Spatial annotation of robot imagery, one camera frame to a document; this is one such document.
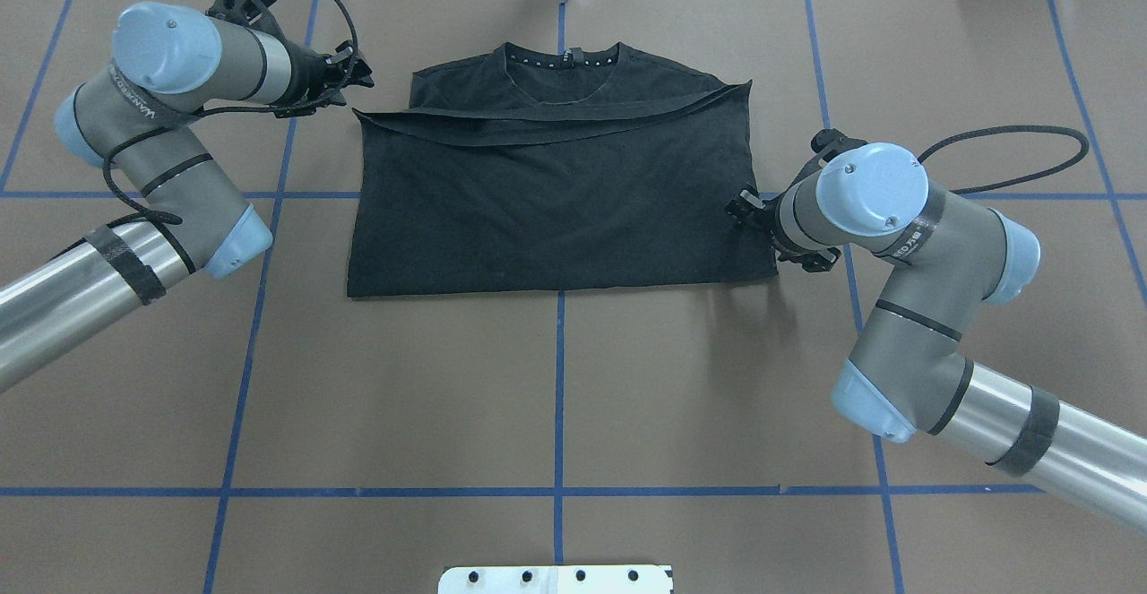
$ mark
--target blue tape line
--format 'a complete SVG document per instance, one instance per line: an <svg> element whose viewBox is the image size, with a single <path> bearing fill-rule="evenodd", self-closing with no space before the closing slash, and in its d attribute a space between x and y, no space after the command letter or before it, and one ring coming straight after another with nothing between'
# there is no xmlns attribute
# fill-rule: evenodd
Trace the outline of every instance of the blue tape line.
<svg viewBox="0 0 1147 594"><path fill-rule="evenodd" d="M890 485L896 497L1043 493L1030 484ZM567 486L563 498L771 498L882 495L876 485L841 486ZM151 486L0 486L0 498L218 498L223 489ZM548 486L232 487L229 498L553 498Z"/></svg>
<svg viewBox="0 0 1147 594"><path fill-rule="evenodd" d="M283 193L283 198L304 198L310 201L311 198L318 198L318 201L357 201L359 198L359 193L357 190L287 190Z"/></svg>
<svg viewBox="0 0 1147 594"><path fill-rule="evenodd" d="M552 498L546 486L399 487L399 489L232 489L233 498Z"/></svg>
<svg viewBox="0 0 1147 594"><path fill-rule="evenodd" d="M888 487L892 495L999 495L1015 493L1043 493L1038 486L1030 484L949 484L949 485L892 485Z"/></svg>
<svg viewBox="0 0 1147 594"><path fill-rule="evenodd" d="M218 498L218 489L138 486L0 486L0 498Z"/></svg>
<svg viewBox="0 0 1147 594"><path fill-rule="evenodd" d="M804 11L809 19L809 42L812 47L812 68L817 72L817 93L820 96L820 119L825 128L832 128L828 114L828 93L825 91L824 67L820 62L820 42L817 39L817 19L812 0L804 0ZM849 295L852 303L852 320L857 334L864 329L864 316L860 313L860 292L857 290L856 267L852 264L852 248L844 245L844 268L849 279ZM884 509L884 531L888 536L888 554L892 565L892 584L896 594L904 594L904 577L900 572L900 549L896 539L896 522L892 517L892 497L888 489L888 471L884 469L884 447L877 436L873 436L873 453L876 460L876 475L880 477L880 499Z"/></svg>
<svg viewBox="0 0 1147 594"><path fill-rule="evenodd" d="M1095 154L1095 164L1099 166L1099 174L1103 179L1103 187L1107 189L1107 197L1111 202L1111 211L1115 213L1115 224L1119 228L1119 239L1123 240L1123 249L1128 252L1128 260L1131 263L1131 273L1136 276L1136 284L1139 284L1139 298L1147 305L1147 282L1144 281L1142 267L1139 265L1139 256L1136 256L1136 248L1131 243L1131 235L1128 232L1128 224L1123 220L1123 211L1119 202L1115 197L1115 186L1111 175L1107 171L1107 162L1103 161L1103 149L1095 138L1095 130L1091 124L1091 114L1087 112L1087 104L1083 101L1083 93L1079 91L1079 83L1075 76L1075 68L1071 64L1071 55L1068 54L1068 46L1063 39L1063 26L1060 25L1060 15L1055 7L1055 0L1047 0L1047 9L1052 15L1052 26L1055 30L1055 41L1060 47L1060 55L1063 58L1063 68L1068 72L1068 83L1071 84L1071 93L1075 95L1076 104L1079 107L1079 116L1091 140L1092 153Z"/></svg>
<svg viewBox="0 0 1147 594"><path fill-rule="evenodd" d="M319 0L311 0L311 17L306 23L306 39L304 44L311 46L314 36L314 19L319 10ZM287 189L287 174L290 172L291 149L295 146L295 128L298 119L291 117L287 128L287 142L283 144L282 165L279 169L279 182L275 186L275 203L271 213L271 235L275 235L279 229L279 217L282 213L283 194ZM211 594L214 587L214 573L219 564L219 549L223 545L223 531L227 524L227 506L231 500L231 485L235 475L235 458L239 455L239 439L243 430L243 414L247 409L247 393L251 385L251 370L255 366L255 344L259 336L259 326L263 321L263 304L266 298L267 272L271 268L271 256L274 253L274 245L267 248L263 255L263 268L259 273L259 291L255 297L255 313L251 318L251 331L247 341L247 357L243 360L243 377L239 384L239 399L235 404L235 419L231 427L231 439L227 446L227 463L223 474L223 489L219 494L219 508L216 511L214 531L211 534L211 552L208 555L206 573L203 577L203 594Z"/></svg>
<svg viewBox="0 0 1147 594"><path fill-rule="evenodd" d="M896 519L892 516L892 495L888 486L888 470L884 467L884 440L880 436L872 436L872 450L876 455L876 475L880 477L880 503L884 509L884 533L888 536L888 554L892 564L892 586L896 588L896 594L904 594L900 546L896 537Z"/></svg>
<svg viewBox="0 0 1147 594"><path fill-rule="evenodd" d="M554 564L565 560L562 503L565 487L565 292L557 292L557 346L554 369Z"/></svg>
<svg viewBox="0 0 1147 594"><path fill-rule="evenodd" d="M56 28L52 31L52 39L48 40L48 48L45 50L44 60L40 62L40 71L36 72L36 83L32 84L32 92L29 93L28 103L24 104L24 114L19 117L16 136L11 140L11 148L8 149L8 158L5 161L3 170L0 170L0 190L3 190L3 187L8 185L13 165L16 164L16 154L19 153L19 143L24 139L24 130L28 128L28 122L32 118L36 99L40 95L40 85L44 84L44 77L48 72L52 55L56 52L56 44L60 42L60 33L64 28L64 19L68 18L68 11L71 10L71 2L72 0L64 0L64 6L60 10L60 18L56 19Z"/></svg>
<svg viewBox="0 0 1147 594"><path fill-rule="evenodd" d="M812 11L812 0L804 0L804 15L809 22L812 68L817 72L817 93L820 96L820 122L825 128L832 128L832 122L828 119L828 95L825 92L825 72L820 67L820 40L817 39L817 19Z"/></svg>
<svg viewBox="0 0 1147 594"><path fill-rule="evenodd" d="M565 2L557 2L557 54L565 54Z"/></svg>

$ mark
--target silver arm segment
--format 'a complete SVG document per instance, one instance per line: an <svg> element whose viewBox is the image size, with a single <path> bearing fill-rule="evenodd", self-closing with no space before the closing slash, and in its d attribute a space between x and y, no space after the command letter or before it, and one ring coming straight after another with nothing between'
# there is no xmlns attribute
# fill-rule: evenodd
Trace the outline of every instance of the silver arm segment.
<svg viewBox="0 0 1147 594"><path fill-rule="evenodd" d="M124 141L166 130L115 163L149 209L182 221L102 227L0 290L0 392L197 268L219 279L271 245L253 206L187 127L209 100L290 104L306 95L288 48L189 7L139 2L120 15L112 52L61 104L56 132L99 166Z"/></svg>
<svg viewBox="0 0 1147 594"><path fill-rule="evenodd" d="M844 150L777 206L790 248L853 243L897 267L833 391L841 414L897 443L929 431L1147 534L1147 439L957 352L980 304L1035 276L1031 232L929 182L894 144Z"/></svg>

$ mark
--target wire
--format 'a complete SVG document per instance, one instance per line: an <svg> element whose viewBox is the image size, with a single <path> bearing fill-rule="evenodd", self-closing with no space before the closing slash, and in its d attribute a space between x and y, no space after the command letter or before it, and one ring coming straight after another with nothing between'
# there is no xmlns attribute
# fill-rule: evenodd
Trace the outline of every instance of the wire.
<svg viewBox="0 0 1147 594"><path fill-rule="evenodd" d="M326 92L320 93L320 95L315 96L315 99L296 101L295 104L290 104L289 107L259 107L259 108L223 107L217 109L208 109L208 111L196 112L196 117L203 119L204 117L211 117L213 116L213 114L221 114L221 112L295 112L299 111L299 109L310 109L319 107L319 104L323 104L325 101L329 100L331 96L337 95L337 93L342 91L342 88L346 87L346 85L350 83L352 71L354 70L354 64L359 62L361 56L359 55L359 47L358 47L358 31L354 29L354 22L353 19L351 19L350 11L346 10L346 6L343 6L343 2L341 0L331 0L331 1L335 2L335 6L338 6L338 10L342 11L343 19L345 19L346 22L346 28L348 30L350 30L351 33L350 44L352 52L349 62L344 67L345 71L343 72L343 77L341 78L338 84L335 85L335 87L327 88Z"/></svg>
<svg viewBox="0 0 1147 594"><path fill-rule="evenodd" d="M131 138L130 140L120 141L116 148L108 150L107 156L103 157L103 182L108 186L108 190L111 190L119 198L119 202L126 203L135 210L135 213L131 216L125 216L119 218L116 222L127 224L134 222L135 219L147 219L148 222L159 222L159 224L184 224L184 218L178 217L173 213L167 213L167 211L155 211L154 209L148 209L141 205L139 202L133 201L127 197L127 194L116 185L116 181L111 178L111 161L123 150L132 148L132 146L139 144L140 141L150 140L150 138L156 138L163 135L164 133L171 133L174 128L169 128L163 125L163 127L148 130L147 133L139 133L139 135Z"/></svg>
<svg viewBox="0 0 1147 594"><path fill-rule="evenodd" d="M202 117L211 117L213 116L213 114L223 114L223 112L295 112L299 111L299 109L310 109L312 107L318 107L319 104L323 104L325 101L329 100L333 95L336 95L337 92L342 91L342 88L346 87L346 85L350 83L352 71L354 70L354 64L360 60L359 47L358 47L358 32L354 29L354 22L352 22L351 19L350 11L346 10L346 6L343 6L343 2L341 0L331 0L331 1L335 2L335 6L338 6L338 10L342 11L343 18L345 19L346 26L349 28L351 33L350 44L352 54L350 55L350 58L348 60L348 63L344 67L345 71L343 72L343 77L338 81L338 84L334 85L331 88L327 88L326 92L321 93L321 95L319 96L315 96L315 99L312 99L310 101L307 100L298 101L297 103L290 104L289 107L262 107L262 108L223 107L217 109L208 109L208 111L200 111L196 112L195 116L202 119ZM139 221L139 219L146 219L146 221L156 224L157 226L159 224L184 222L184 218L180 218L177 214L167 213L167 211L156 211L154 209L148 209L147 206L141 205L139 202L133 201L131 197L127 197L127 194L124 193L118 185L116 185L115 178L111 177L111 164L114 164L112 161L116 156L118 156L118 154L122 154L123 150L132 148L132 146L141 143L141 141L147 141L150 140L150 138L163 135L164 133L172 132L172 130L175 128L177 127L159 127L155 130L148 130L147 133L139 133L139 135L135 135L134 138L128 138L128 140L120 141L120 143L115 146L115 148L108 150L107 156L103 157L103 164L102 164L103 182L106 182L106 185L108 186L108 190L111 190L112 195L116 195L116 198L118 198L119 202L126 203L127 206L131 206L131 209L135 211L135 213L132 213L130 216L115 219L114 221L108 224L108 227L118 227L122 226L122 224Z"/></svg>
<svg viewBox="0 0 1147 594"><path fill-rule="evenodd" d="M1004 187L1014 187L1021 185L1021 182L1031 182L1033 180L1039 180L1040 178L1047 178L1048 174L1056 174L1062 172L1062 170L1069 169L1078 164L1087 156L1087 150L1091 146L1087 143L1087 138L1079 133L1078 130L1064 128L1061 125L996 125L992 128L980 128L970 130L967 133L959 133L959 135L953 135L947 138L947 140L938 141L937 143L929 146L924 153L920 154L916 158L918 162L924 162L926 158L933 156L938 149L945 148L945 146L951 146L958 141L972 140L972 138L986 138L989 135L1002 135L1004 133L1052 133L1052 135L1066 135L1074 138L1079 142L1079 153L1074 154L1071 158L1068 158L1063 164L1051 166L1051 169L1040 170L1032 174L1021 174L1020 178L1012 178L1012 180L1005 180L1002 182L992 182L992 185L984 185L982 187L967 187L967 189L954 189L953 194L967 195L967 194L978 194L983 190L996 190L1004 189Z"/></svg>

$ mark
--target white mounting plate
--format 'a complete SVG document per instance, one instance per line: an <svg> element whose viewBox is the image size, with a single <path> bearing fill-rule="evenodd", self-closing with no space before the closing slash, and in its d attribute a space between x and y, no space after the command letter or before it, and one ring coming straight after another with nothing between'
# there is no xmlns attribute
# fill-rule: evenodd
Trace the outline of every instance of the white mounting plate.
<svg viewBox="0 0 1147 594"><path fill-rule="evenodd" d="M672 575L668 565L451 568L438 594L672 594Z"/></svg>

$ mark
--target black t-shirt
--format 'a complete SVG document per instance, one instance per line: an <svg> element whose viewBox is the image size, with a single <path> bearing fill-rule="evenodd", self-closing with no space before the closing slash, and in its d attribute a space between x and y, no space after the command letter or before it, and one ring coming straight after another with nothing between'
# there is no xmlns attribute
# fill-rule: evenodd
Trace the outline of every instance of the black t-shirt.
<svg viewBox="0 0 1147 594"><path fill-rule="evenodd" d="M407 111L356 111L348 296L774 275L768 237L724 210L755 182L749 87L624 44L414 72Z"/></svg>

